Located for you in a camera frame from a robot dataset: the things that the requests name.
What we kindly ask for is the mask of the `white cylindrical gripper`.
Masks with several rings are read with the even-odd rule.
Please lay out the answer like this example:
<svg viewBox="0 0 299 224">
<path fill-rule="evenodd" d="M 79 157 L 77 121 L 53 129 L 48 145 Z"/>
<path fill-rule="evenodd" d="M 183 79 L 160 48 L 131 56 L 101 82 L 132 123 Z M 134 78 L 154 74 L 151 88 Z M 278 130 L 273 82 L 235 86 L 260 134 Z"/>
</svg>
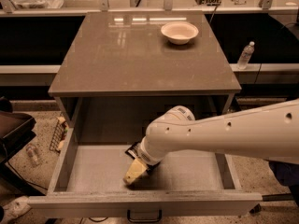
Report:
<svg viewBox="0 0 299 224">
<path fill-rule="evenodd" d="M 161 151 L 153 146 L 146 137 L 142 139 L 137 147 L 139 158 L 133 160 L 123 181 L 126 185 L 132 185 L 148 169 L 147 165 L 153 166 L 159 163 L 165 156 L 166 152 Z"/>
</svg>

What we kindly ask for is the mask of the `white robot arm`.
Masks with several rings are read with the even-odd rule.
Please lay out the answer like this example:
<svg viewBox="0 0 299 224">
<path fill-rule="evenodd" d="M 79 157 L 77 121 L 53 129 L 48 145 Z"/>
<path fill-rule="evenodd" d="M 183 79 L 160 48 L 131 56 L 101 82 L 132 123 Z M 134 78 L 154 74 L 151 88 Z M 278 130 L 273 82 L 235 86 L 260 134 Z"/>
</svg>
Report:
<svg viewBox="0 0 299 224">
<path fill-rule="evenodd" d="M 195 119 L 177 105 L 149 124 L 123 181 L 131 185 L 170 153 L 199 150 L 299 164 L 299 100 Z"/>
</svg>

